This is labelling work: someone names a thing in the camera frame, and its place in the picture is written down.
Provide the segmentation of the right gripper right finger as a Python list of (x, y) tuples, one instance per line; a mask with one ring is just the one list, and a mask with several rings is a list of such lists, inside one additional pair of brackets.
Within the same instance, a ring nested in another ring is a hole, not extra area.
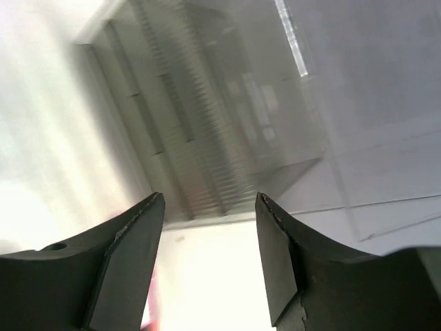
[(255, 211), (275, 329), (440, 329), (439, 247), (374, 255), (319, 233), (266, 194)]

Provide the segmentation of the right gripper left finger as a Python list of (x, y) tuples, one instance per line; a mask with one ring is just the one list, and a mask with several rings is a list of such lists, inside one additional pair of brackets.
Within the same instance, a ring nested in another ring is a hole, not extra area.
[(2, 330), (140, 330), (165, 215), (156, 192), (42, 250), (1, 256)]

